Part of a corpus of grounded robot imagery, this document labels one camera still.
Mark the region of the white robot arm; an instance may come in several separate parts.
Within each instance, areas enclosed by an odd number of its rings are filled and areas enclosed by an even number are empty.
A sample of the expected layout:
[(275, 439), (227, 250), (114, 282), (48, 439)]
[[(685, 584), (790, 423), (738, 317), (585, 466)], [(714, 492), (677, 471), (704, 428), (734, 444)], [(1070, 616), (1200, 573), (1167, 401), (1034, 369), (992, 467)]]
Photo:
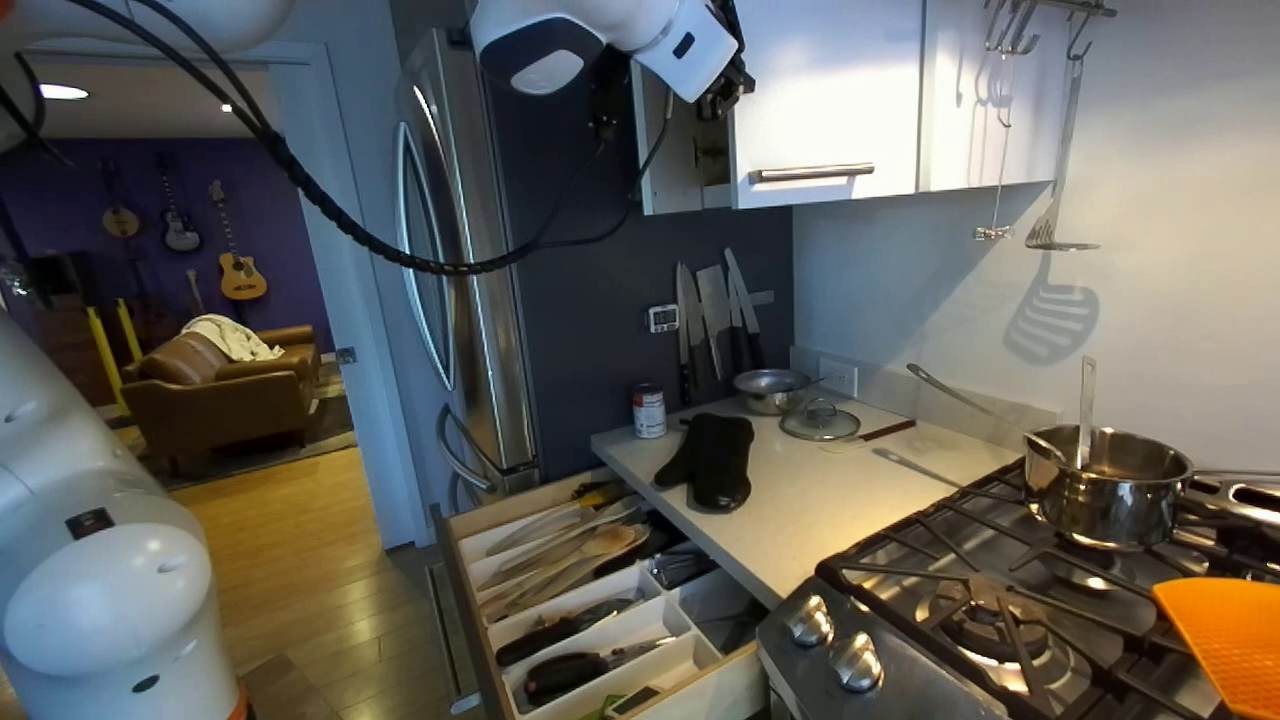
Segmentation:
[[(541, 471), (515, 261), (488, 115), (482, 37), (435, 19), (407, 41), (349, 26), (333, 96), (382, 138), (337, 174), (357, 130), (295, 106), (261, 146), (313, 206), (323, 300), (357, 339), (357, 423), (392, 481), (380, 508), (422, 532), (445, 481), (488, 458), (491, 486)], [(68, 376), (0, 326), (5, 678), (31, 720), (230, 720), (215, 576), (193, 513), (124, 454)]]

